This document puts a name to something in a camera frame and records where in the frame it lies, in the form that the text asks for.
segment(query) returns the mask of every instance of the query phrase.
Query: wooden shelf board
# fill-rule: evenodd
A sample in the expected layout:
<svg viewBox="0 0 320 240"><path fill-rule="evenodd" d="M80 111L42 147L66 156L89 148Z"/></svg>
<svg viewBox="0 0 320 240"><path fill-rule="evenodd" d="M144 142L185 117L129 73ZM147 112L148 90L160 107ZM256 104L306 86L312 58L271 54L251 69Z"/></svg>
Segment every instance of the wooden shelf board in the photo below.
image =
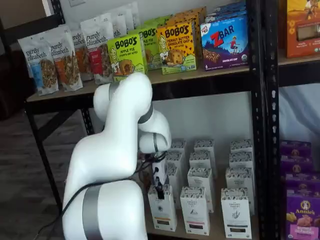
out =
<svg viewBox="0 0 320 240"><path fill-rule="evenodd" d="M195 71L162 75L161 69L157 69L157 70L149 71L147 75L152 84L164 84L164 83L170 83L174 81L198 79L198 78L212 77L212 76L225 75L225 74L234 74L234 73L241 73L241 72L248 72L248 71L249 71L248 66L240 66L240 67L227 68L227 69L218 69L213 71L204 71L202 68L199 68ZM57 92L54 92L48 95L43 95L43 96L39 96L37 93L35 93L32 96L30 96L26 101L37 102L41 100L65 98L65 97L83 95L83 94L93 94L97 89L97 87L98 85L95 84L94 80L84 82L83 88L77 91L64 92L62 89L62 86L60 86L60 89Z"/></svg>

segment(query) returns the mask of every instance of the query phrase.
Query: blue box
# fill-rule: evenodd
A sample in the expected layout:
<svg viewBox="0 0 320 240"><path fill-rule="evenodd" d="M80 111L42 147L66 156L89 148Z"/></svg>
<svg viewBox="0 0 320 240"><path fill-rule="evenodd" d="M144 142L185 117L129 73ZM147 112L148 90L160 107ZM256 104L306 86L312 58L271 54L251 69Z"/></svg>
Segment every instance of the blue box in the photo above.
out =
<svg viewBox="0 0 320 240"><path fill-rule="evenodd" d="M247 14L203 23L200 32L206 71L248 64Z"/></svg>

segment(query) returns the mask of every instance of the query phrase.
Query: purple box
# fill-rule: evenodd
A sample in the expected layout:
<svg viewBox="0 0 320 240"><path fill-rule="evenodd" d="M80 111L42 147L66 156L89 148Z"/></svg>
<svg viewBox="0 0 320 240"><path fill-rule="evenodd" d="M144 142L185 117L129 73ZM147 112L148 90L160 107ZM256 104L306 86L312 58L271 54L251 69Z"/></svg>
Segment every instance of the purple box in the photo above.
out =
<svg viewBox="0 0 320 240"><path fill-rule="evenodd" d="M320 193L308 190L286 191L287 240L316 240L320 227Z"/></svg>
<svg viewBox="0 0 320 240"><path fill-rule="evenodd" d="M319 173L287 173L285 175L287 189L320 191Z"/></svg>
<svg viewBox="0 0 320 240"><path fill-rule="evenodd" d="M282 140L280 142L280 154L287 156L311 156L311 143L308 141Z"/></svg>
<svg viewBox="0 0 320 240"><path fill-rule="evenodd" d="M312 157L302 156L281 156L281 176L288 174L312 173L314 164Z"/></svg>

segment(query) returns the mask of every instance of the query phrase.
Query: green box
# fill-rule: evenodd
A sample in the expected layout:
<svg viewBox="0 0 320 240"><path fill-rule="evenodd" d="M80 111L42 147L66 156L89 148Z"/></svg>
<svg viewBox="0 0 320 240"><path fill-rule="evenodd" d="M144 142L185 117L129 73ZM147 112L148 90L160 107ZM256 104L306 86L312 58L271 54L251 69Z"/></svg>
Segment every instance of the green box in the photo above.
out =
<svg viewBox="0 0 320 240"><path fill-rule="evenodd" d="M142 34L148 70L161 68L161 58L156 32L157 25L143 25L141 28L129 32L130 34Z"/></svg>
<svg viewBox="0 0 320 240"><path fill-rule="evenodd" d="M147 74L145 46L142 34L128 34L107 42L110 63L115 81L121 81L130 74Z"/></svg>

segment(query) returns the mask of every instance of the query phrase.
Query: wooden floor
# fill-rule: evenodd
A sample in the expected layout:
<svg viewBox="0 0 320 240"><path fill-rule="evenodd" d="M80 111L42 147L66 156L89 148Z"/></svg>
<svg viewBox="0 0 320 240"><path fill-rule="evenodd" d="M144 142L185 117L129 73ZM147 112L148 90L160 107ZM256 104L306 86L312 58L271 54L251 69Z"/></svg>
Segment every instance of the wooden floor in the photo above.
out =
<svg viewBox="0 0 320 240"><path fill-rule="evenodd" d="M38 127L52 116L36 116ZM84 131L75 113L44 142L61 196L72 150L82 137ZM33 240L57 213L28 119L20 112L0 122L0 240ZM49 231L38 239L45 240ZM57 225L51 240L62 239L62 228Z"/></svg>

